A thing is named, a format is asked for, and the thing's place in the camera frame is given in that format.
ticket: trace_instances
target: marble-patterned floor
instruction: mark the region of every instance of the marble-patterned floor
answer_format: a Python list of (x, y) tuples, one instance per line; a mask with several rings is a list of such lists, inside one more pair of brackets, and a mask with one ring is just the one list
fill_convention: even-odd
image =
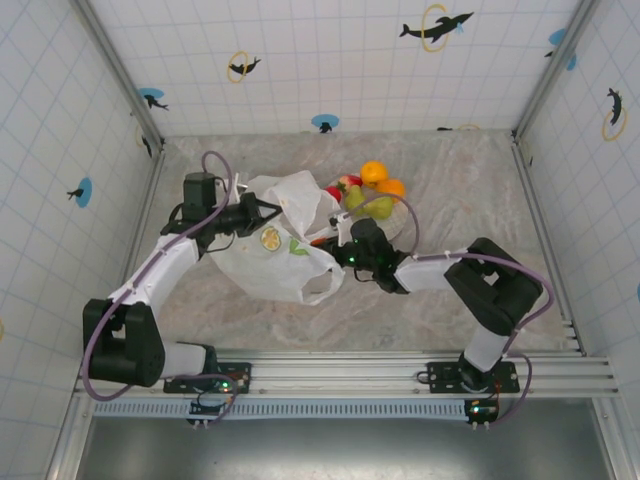
[[(490, 131), (170, 139), (139, 263), (152, 250), (169, 212), (182, 201), (185, 174), (199, 171), (206, 150), (221, 152), (247, 178), (307, 169), (320, 185), (359, 171), (367, 160), (381, 160), (393, 177), (406, 183), (407, 198), (418, 211), (420, 253), (456, 250), (485, 236), (548, 277), (509, 137)], [(213, 157), (211, 168), (223, 174)], [(409, 221), (394, 244), (406, 250), (412, 239)], [(356, 282), (349, 273), (341, 289), (315, 307), (253, 299), (205, 256), (171, 293), (158, 325), (167, 339), (220, 348), (460, 350), (476, 321), (453, 292), (393, 296), (373, 283)], [(554, 307), (533, 322), (515, 346), (564, 348), (559, 310)]]

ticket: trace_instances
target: yellow ring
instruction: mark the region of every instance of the yellow ring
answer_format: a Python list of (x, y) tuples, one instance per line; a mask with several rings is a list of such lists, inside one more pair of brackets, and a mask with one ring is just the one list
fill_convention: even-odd
[(136, 125), (136, 131), (134, 133), (134, 135), (136, 136), (136, 145), (138, 145), (138, 147), (142, 148), (144, 145), (142, 144), (142, 142), (138, 141), (139, 138), (142, 138), (142, 134), (138, 135), (139, 131), (140, 131), (140, 125)]
[[(240, 55), (244, 55), (244, 69), (242, 70), (242, 76), (238, 80), (234, 80), (233, 78), (231, 78), (231, 64)], [(229, 60), (229, 65), (227, 65), (227, 78), (231, 83), (240, 83), (247, 74), (247, 68), (249, 68), (249, 54), (244, 50), (240, 50), (239, 52), (234, 53), (233, 57), (231, 57), (231, 60)]]
[(624, 107), (621, 108), (622, 113), (624, 113), (624, 120), (622, 121), (622, 127), (620, 127), (620, 131), (613, 137), (607, 137), (607, 134), (605, 133), (607, 131), (607, 122), (611, 117), (613, 117), (613, 111), (609, 111), (609, 113), (607, 113), (607, 115), (604, 117), (604, 122), (602, 122), (602, 138), (604, 138), (605, 142), (613, 142), (616, 138), (622, 135), (622, 132), (624, 132), (624, 129), (627, 127), (627, 120), (629, 116), (627, 115), (627, 110)]
[(427, 47), (427, 44), (424, 43), (424, 24), (427, 20), (427, 15), (429, 15), (429, 12), (435, 8), (439, 8), (440, 10), (442, 10), (443, 13), (447, 13), (447, 9), (444, 8), (442, 5), (440, 5), (439, 3), (434, 3), (433, 5), (430, 5), (425, 11), (424, 11), (424, 15), (422, 15), (422, 25), (421, 25), (421, 30), (420, 30), (420, 38), (422, 39), (422, 48), (424, 48), (425, 52), (429, 52), (429, 53), (436, 53), (439, 52), (440, 50), (442, 50), (444, 47), (447, 46), (447, 42), (449, 41), (449, 34), (447, 33), (444, 37), (444, 43), (442, 45), (440, 45), (438, 48), (436, 49), (429, 49), (429, 47)]

